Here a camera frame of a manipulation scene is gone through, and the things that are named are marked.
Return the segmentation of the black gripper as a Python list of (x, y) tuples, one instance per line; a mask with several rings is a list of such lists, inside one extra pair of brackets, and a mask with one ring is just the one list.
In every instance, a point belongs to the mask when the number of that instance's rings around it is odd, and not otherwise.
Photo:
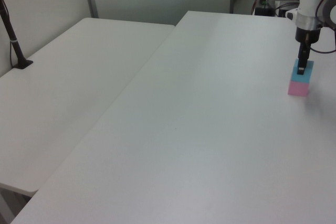
[(297, 74), (304, 74), (307, 67), (310, 47), (306, 44), (315, 44), (320, 37), (321, 29), (316, 30), (305, 30), (302, 28), (296, 28), (295, 39), (300, 43), (299, 53), (298, 53), (298, 64), (297, 64)]

